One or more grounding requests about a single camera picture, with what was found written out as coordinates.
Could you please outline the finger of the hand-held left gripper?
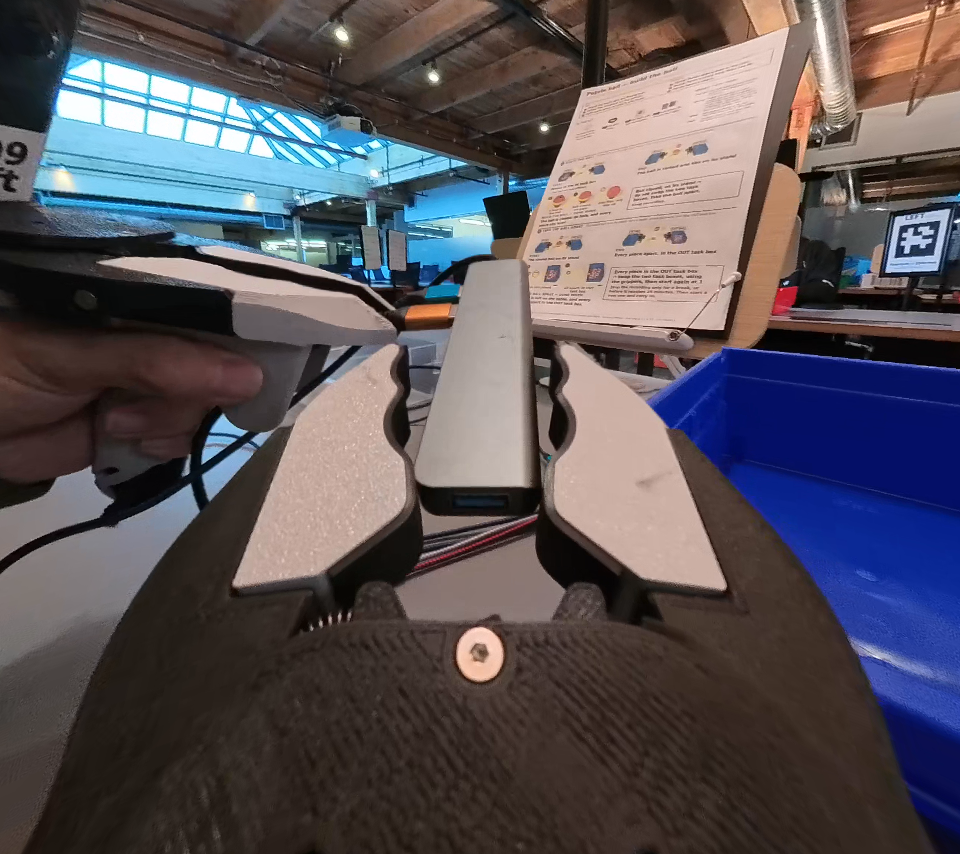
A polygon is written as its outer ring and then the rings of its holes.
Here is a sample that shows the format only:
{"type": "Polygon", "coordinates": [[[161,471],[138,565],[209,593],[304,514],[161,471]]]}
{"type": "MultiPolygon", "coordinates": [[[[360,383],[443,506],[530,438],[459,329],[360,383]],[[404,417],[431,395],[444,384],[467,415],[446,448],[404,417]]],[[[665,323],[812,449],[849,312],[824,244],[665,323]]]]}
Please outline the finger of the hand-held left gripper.
{"type": "Polygon", "coordinates": [[[214,263],[234,272],[263,280],[285,281],[318,290],[352,295],[382,315],[394,306],[370,286],[350,277],[321,270],[292,260],[268,257],[262,253],[222,245],[197,246],[197,260],[214,263]]]}
{"type": "Polygon", "coordinates": [[[123,257],[100,262],[108,274],[148,277],[162,288],[217,291],[229,301],[231,334],[246,341],[295,346],[384,345],[398,338],[394,323],[354,294],[242,273],[182,258],[123,257]]]}

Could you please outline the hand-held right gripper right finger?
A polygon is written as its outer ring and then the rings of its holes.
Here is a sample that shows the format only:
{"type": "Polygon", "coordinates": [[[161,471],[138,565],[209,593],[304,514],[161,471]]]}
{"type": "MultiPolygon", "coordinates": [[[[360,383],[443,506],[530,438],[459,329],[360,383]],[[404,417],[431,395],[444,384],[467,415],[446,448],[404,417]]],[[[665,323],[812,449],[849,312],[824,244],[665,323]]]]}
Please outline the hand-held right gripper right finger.
{"type": "Polygon", "coordinates": [[[551,395],[558,420],[544,521],[612,574],[671,593],[726,593],[668,428],[651,406],[576,344],[556,346],[551,395]]]}

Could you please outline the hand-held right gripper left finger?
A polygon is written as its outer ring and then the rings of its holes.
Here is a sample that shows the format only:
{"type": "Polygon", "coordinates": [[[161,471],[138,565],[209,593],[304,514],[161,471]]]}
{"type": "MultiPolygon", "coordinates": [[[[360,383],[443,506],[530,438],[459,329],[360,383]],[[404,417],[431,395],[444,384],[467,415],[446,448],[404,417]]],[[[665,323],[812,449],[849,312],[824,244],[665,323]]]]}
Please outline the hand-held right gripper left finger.
{"type": "Polygon", "coordinates": [[[371,579],[412,570],[423,527],[410,438],[408,352],[389,344],[318,391],[286,435],[232,587],[240,595],[345,595],[383,543],[371,579]]]}

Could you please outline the grey metal USB hub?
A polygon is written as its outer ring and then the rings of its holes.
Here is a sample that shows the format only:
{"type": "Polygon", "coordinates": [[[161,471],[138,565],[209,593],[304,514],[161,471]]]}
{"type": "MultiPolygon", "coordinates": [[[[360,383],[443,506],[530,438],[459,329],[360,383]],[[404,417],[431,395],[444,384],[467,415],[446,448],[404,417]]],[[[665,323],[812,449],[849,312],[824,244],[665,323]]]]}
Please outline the grey metal USB hub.
{"type": "Polygon", "coordinates": [[[465,276],[414,480],[433,515],[520,516],[542,494],[527,267],[484,261],[465,276]]]}

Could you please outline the person's left forearm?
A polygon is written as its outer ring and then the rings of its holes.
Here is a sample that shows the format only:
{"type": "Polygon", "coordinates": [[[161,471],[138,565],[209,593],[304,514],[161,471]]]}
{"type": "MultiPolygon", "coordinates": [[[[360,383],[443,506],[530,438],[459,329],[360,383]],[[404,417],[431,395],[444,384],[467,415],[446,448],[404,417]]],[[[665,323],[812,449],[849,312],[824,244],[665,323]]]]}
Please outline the person's left forearm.
{"type": "Polygon", "coordinates": [[[33,500],[38,500],[48,494],[55,484],[54,479],[36,481],[32,483],[15,483],[1,478],[0,507],[7,509],[33,500]]]}

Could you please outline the grey desk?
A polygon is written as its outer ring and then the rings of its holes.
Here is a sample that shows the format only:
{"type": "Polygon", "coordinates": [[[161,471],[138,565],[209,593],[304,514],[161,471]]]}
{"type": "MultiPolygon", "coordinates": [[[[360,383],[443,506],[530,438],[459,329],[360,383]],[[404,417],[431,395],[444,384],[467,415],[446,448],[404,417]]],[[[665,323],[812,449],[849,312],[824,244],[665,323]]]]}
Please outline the grey desk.
{"type": "MultiPolygon", "coordinates": [[[[2,555],[101,514],[107,500],[89,472],[59,479],[39,500],[2,511],[2,555]]],[[[196,514],[189,491],[114,528],[39,549],[2,574],[2,665],[83,624],[114,624],[174,538],[196,514]]],[[[533,536],[427,572],[399,586],[416,620],[546,620],[561,587],[542,569],[533,536]]]]}

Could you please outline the person's left hand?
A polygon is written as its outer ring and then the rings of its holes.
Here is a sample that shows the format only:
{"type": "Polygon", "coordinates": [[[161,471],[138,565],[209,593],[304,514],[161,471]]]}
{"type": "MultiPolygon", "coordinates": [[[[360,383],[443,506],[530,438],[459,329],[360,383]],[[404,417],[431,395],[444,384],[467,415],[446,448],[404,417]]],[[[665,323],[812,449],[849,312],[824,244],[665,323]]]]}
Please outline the person's left hand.
{"type": "Polygon", "coordinates": [[[3,322],[1,341],[1,477],[18,486],[92,465],[106,393],[122,398],[102,432],[166,462],[190,452],[210,410],[246,403],[262,386],[248,358],[166,334],[3,322]]]}

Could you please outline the ceiling projector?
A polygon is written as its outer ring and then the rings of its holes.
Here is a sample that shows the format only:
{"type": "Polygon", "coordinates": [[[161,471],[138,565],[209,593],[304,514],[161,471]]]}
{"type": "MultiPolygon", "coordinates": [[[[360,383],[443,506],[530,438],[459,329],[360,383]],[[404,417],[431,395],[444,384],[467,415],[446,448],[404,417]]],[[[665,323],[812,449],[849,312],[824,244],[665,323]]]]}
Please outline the ceiling projector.
{"type": "Polygon", "coordinates": [[[322,136],[342,147],[362,146],[378,137],[377,128],[365,116],[334,113],[320,118],[322,136]]]}

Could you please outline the black monitor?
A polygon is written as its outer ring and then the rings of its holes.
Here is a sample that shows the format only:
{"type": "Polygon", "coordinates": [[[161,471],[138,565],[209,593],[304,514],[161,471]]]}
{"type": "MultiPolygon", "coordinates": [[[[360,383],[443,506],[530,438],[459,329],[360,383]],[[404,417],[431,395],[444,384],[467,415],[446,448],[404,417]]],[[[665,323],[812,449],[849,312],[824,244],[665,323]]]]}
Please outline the black monitor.
{"type": "Polygon", "coordinates": [[[483,199],[486,219],[494,241],[521,239],[526,231],[531,207],[526,190],[512,190],[483,199]]]}

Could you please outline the blue plastic bin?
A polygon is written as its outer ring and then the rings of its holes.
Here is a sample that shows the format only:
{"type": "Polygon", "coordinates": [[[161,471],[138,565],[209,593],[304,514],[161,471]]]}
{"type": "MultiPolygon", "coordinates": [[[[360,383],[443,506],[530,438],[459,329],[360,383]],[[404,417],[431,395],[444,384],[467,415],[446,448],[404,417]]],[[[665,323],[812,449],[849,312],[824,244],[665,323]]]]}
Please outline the blue plastic bin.
{"type": "Polygon", "coordinates": [[[958,371],[729,349],[650,404],[813,576],[935,849],[958,852],[958,371]]]}

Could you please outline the black bag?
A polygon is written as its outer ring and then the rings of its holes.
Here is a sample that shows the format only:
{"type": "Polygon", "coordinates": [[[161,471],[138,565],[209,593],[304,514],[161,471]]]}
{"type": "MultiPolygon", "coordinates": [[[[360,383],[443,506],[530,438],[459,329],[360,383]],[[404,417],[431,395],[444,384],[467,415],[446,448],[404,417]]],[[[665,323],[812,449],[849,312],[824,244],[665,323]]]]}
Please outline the black bag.
{"type": "Polygon", "coordinates": [[[797,266],[789,277],[797,289],[795,308],[836,303],[846,251],[846,247],[834,249],[819,239],[799,239],[797,266]]]}

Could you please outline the black and white marker sign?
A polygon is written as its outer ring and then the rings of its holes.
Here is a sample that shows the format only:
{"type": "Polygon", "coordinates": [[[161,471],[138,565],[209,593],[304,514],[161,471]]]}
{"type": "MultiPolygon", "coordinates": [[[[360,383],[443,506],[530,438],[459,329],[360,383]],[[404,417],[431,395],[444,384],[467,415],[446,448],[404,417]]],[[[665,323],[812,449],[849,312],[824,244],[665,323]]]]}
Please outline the black and white marker sign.
{"type": "Polygon", "coordinates": [[[958,217],[955,202],[892,212],[886,224],[879,274],[884,278],[941,277],[950,262],[958,217]]]}

